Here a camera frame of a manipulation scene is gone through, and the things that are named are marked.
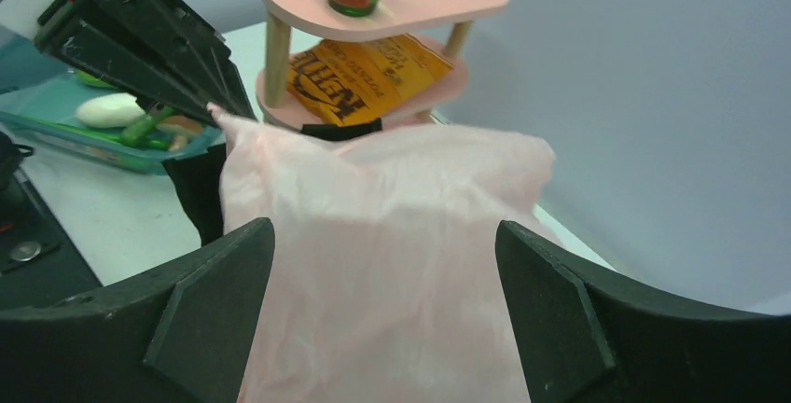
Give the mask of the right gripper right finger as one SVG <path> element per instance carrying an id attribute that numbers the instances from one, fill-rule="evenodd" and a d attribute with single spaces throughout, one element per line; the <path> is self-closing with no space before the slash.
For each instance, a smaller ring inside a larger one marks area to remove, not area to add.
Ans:
<path id="1" fill-rule="evenodd" d="M 495 255 L 534 402 L 786 402 L 790 319 L 687 299 L 513 221 Z"/>

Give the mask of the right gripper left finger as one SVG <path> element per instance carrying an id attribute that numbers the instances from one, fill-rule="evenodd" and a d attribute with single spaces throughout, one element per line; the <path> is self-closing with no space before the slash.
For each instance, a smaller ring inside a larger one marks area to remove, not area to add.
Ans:
<path id="1" fill-rule="evenodd" d="M 257 218 L 123 281 L 3 311 L 2 400 L 235 401 L 274 246 Z"/>

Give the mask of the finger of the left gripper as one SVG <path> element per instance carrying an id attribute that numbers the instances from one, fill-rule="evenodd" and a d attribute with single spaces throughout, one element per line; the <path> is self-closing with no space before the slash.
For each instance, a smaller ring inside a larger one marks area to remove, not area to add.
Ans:
<path id="1" fill-rule="evenodd" d="M 133 95 L 212 124 L 208 104 L 254 115 L 222 35 L 183 0 L 54 0 L 35 46 Z"/>

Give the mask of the white round food item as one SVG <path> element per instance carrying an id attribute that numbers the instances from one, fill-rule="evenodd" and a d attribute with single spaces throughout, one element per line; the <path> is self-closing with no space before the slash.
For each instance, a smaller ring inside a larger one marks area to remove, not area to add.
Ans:
<path id="1" fill-rule="evenodd" d="M 117 92 L 89 99 L 76 108 L 75 118 L 94 129 L 125 128 L 145 111 L 128 93 Z"/>

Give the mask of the dark green cucumber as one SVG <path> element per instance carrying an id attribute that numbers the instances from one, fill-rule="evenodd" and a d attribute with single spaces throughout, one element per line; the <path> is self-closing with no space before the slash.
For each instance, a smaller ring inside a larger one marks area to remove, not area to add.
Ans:
<path id="1" fill-rule="evenodd" d="M 119 136 L 119 142 L 124 146 L 141 147 L 147 137 L 166 118 L 172 117 L 174 110 L 171 107 L 155 107 L 152 113 L 146 113 L 133 121 Z"/>

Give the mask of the black fabric bag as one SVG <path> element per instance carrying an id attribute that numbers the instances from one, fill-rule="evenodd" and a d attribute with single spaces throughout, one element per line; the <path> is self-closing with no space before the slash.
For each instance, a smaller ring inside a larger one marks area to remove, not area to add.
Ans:
<path id="1" fill-rule="evenodd" d="M 383 123 L 378 118 L 344 127 L 306 124 L 298 132 L 327 142 L 345 142 L 382 130 Z M 163 163 L 183 212 L 199 233 L 202 246 L 218 240 L 224 234 L 219 188 L 226 157 L 226 144 L 221 143 L 209 147 L 198 156 Z"/>

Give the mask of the pink plastic grocery bag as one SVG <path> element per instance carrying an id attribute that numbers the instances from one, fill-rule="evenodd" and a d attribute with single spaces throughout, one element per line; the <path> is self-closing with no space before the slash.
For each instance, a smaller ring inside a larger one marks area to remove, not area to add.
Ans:
<path id="1" fill-rule="evenodd" d="M 329 143 L 211 109 L 225 230 L 275 232 L 242 402 L 525 402 L 494 253 L 534 216 L 549 144 L 416 125 Z"/>

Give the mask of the orange snack bag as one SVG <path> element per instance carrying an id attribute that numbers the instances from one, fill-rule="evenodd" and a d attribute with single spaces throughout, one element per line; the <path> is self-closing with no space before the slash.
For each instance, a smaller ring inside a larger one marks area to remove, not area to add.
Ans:
<path id="1" fill-rule="evenodd" d="M 350 126 L 397 110 L 453 70 L 409 34 L 360 43 L 323 39 L 292 57 L 286 88 L 322 122 Z"/>

